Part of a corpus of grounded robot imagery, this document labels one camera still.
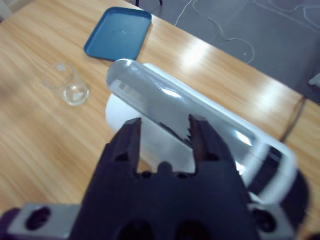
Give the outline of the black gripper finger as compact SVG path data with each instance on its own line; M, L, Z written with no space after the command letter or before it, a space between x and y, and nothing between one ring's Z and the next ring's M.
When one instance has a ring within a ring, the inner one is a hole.
M148 185L138 186L137 168L140 158L142 119L126 121L112 140L105 145L96 169L86 190L86 197L99 197L124 193L136 188L133 193L142 198L151 195Z
M195 173L182 180L185 191L196 198L246 198L226 142L204 117L190 114L188 120Z

